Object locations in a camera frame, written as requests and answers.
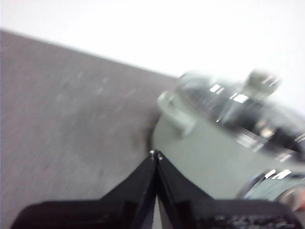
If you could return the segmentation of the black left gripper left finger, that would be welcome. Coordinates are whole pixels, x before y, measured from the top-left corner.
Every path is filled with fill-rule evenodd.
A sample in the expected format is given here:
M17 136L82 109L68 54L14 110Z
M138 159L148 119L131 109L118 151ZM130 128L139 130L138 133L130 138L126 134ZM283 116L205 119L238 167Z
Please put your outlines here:
M156 196L157 154L100 199L46 201L24 208L13 229L139 229Z

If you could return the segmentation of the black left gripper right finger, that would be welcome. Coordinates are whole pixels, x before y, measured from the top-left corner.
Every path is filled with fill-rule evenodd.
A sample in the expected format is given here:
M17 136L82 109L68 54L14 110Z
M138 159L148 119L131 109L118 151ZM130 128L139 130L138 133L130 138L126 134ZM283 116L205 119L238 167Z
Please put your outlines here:
M268 200L214 199L156 152L157 194L175 229L301 229L285 204Z

